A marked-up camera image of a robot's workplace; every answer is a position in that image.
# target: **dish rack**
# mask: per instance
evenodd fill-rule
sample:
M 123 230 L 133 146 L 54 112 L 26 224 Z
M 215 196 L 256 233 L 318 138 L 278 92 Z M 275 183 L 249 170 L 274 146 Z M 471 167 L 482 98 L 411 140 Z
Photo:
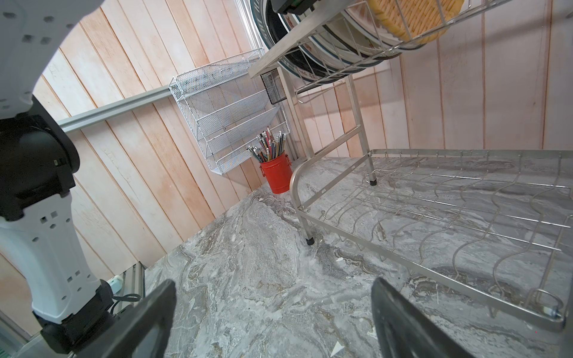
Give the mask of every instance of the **dish rack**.
M 442 16 L 442 23 L 434 29 L 299 88 L 294 88 L 279 68 L 308 157 L 292 176 L 291 196 L 307 244 L 314 244 L 309 224 L 313 223 L 344 241 L 350 239 L 360 249 L 368 248 L 382 259 L 389 258 L 481 301 L 492 316 L 501 310 L 573 337 L 573 325 L 565 324 L 573 302 L 573 182 L 562 175 L 562 163 L 573 159 L 573 151 L 371 150 L 352 76 L 345 79 L 356 124 L 352 130 L 313 153 L 304 121 L 296 117 L 295 104 L 302 103 L 297 95 L 508 1 L 470 3 L 448 21 Z M 328 6 L 313 11 L 270 48 L 249 74 L 264 72 L 293 48 L 311 44 L 309 37 L 321 33 L 322 26 L 351 2 L 331 0 Z M 355 135 L 360 139 L 362 157 L 302 200 L 299 186 L 309 167 L 320 165 L 319 159 Z M 547 171 L 541 177 L 525 175 L 524 162 L 532 160 L 551 163 L 551 178 L 547 179 Z M 503 171 L 500 163 L 509 163 L 513 171 Z M 360 168 L 364 168 L 363 175 L 356 173 Z M 510 273 L 508 264 L 517 269 Z M 562 357 L 568 354 L 562 349 Z
M 272 106 L 261 80 L 247 74 L 262 54 L 257 49 L 232 56 L 180 74 L 169 84 L 209 169 L 217 174 L 249 159 L 246 147 L 263 129 L 290 133 L 280 104 Z

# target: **wooden wall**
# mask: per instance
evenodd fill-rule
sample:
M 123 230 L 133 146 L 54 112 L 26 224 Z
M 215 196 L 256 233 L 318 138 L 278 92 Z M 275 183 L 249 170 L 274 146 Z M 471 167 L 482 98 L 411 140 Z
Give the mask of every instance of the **wooden wall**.
M 571 10 L 568 0 L 516 0 L 354 75 L 371 148 L 573 150 Z M 34 94 L 61 120 L 247 50 L 233 0 L 106 0 L 72 30 Z M 346 86 L 330 86 L 297 106 L 315 152 L 354 126 Z M 70 137 L 81 158 L 73 221 L 101 278 L 154 263 L 264 181 L 251 161 L 211 173 L 172 99 Z M 330 154 L 360 155 L 357 137 Z M 0 255 L 4 287 L 0 310 L 35 333 L 25 280 Z

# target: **dish rack upper shelf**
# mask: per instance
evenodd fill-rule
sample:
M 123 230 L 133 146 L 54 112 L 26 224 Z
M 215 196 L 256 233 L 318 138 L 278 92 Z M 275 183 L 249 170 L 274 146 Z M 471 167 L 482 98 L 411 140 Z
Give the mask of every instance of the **dish rack upper shelf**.
M 440 3 L 440 0 L 435 1 L 441 21 L 436 27 L 417 36 L 413 36 L 412 34 L 414 34 L 414 32 L 409 28 L 402 13 L 403 9 L 401 7 L 401 0 L 395 0 L 401 15 L 402 23 L 405 27 L 407 40 L 398 41 L 396 44 L 388 44 L 388 41 L 382 40 L 384 36 L 381 37 L 378 30 L 376 30 L 375 36 L 373 36 L 373 41 L 369 43 L 370 50 L 367 53 L 361 53 L 360 47 L 364 48 L 364 45 L 357 44 L 356 38 L 351 34 L 352 31 L 350 30 L 352 24 L 350 24 L 346 17 L 341 15 L 341 12 L 347 11 L 353 7 L 363 6 L 364 10 L 361 11 L 369 13 L 366 16 L 369 17 L 373 23 L 375 22 L 376 15 L 368 6 L 366 1 L 329 0 L 328 6 L 317 6 L 314 11 L 309 14 L 307 13 L 306 17 L 302 18 L 301 21 L 291 28 L 290 31 L 279 40 L 279 42 L 272 46 L 259 61 L 249 68 L 249 75 L 254 77 L 268 71 L 269 67 L 273 66 L 276 62 L 280 63 L 286 59 L 285 56 L 299 51 L 299 49 L 307 53 L 317 54 L 315 61 L 319 66 L 325 69 L 325 76 L 322 76 L 320 73 L 315 73 L 315 71 L 312 70 L 313 66 L 310 65 L 309 67 L 312 73 L 306 73 L 305 76 L 303 76 L 297 68 L 295 68 L 294 71 L 293 69 L 289 69 L 290 72 L 298 77 L 303 79 L 305 77 L 307 79 L 308 77 L 312 77 L 313 79 L 312 81 L 305 81 L 304 85 L 295 90 L 295 94 L 298 95 L 323 84 L 331 83 L 337 79 L 347 76 L 348 74 L 359 72 L 368 66 L 376 64 L 377 61 L 396 56 L 401 52 L 401 50 L 412 50 L 414 49 L 413 46 L 421 46 L 425 42 L 430 41 L 433 38 L 432 36 L 435 37 L 438 33 L 450 28 L 451 26 L 511 0 L 483 0 L 479 5 L 475 4 L 478 2 L 476 0 L 473 1 L 474 4 L 472 4 L 472 0 L 467 0 L 468 6 L 465 10 L 449 19 L 444 15 L 446 12 Z M 339 22 L 340 25 L 338 26 L 341 26 L 342 28 L 348 28 L 349 38 L 351 38 L 350 45 L 353 45 L 354 49 L 357 49 L 355 53 L 361 58 L 359 61 L 349 62 L 344 58 L 343 54 L 336 50 L 339 48 L 339 42 L 337 43 L 337 40 L 334 39 L 332 34 L 328 33 L 328 30 L 325 30 L 326 25 L 334 22 Z M 326 44 L 326 46 L 318 43 L 317 38 L 320 38 L 322 44 Z M 331 51 L 332 58 L 325 59 L 326 56 L 320 54 L 320 52 L 325 49 L 327 51 L 328 49 L 333 49 Z M 332 60 L 338 61 L 341 65 L 336 68 L 332 68 Z
M 214 62 L 173 78 L 169 85 L 209 169 L 224 174 L 250 158 L 247 145 L 267 127 L 290 133 L 281 107 L 272 106 L 259 78 L 247 70 L 262 49 Z

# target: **woven basket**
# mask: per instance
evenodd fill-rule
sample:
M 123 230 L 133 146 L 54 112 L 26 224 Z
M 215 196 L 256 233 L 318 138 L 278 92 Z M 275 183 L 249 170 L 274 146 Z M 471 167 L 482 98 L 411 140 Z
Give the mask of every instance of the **woven basket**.
M 412 37 L 441 25 L 442 18 L 439 15 L 436 0 L 398 0 L 398 2 Z M 439 0 L 439 2 L 442 5 L 446 21 L 459 14 L 464 4 L 464 0 Z M 368 5 L 388 32 L 403 41 L 410 39 L 396 0 L 368 0 Z M 445 32 L 446 30 L 440 31 L 417 42 L 425 44 L 434 41 Z

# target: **marble countertop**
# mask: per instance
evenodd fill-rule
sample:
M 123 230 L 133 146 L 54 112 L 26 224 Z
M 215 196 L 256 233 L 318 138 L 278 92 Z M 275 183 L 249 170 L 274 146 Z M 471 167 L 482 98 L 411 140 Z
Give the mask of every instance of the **marble countertop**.
M 309 197 L 349 160 L 319 161 L 301 191 Z M 381 357 L 370 302 L 378 276 L 475 357 L 558 356 L 560 334 L 503 312 L 491 318 L 487 306 L 315 230 L 307 246 L 290 194 L 265 184 L 149 267 L 148 293 L 167 278 L 177 287 L 166 357 L 329 357 L 337 343 L 344 348 L 335 357 Z

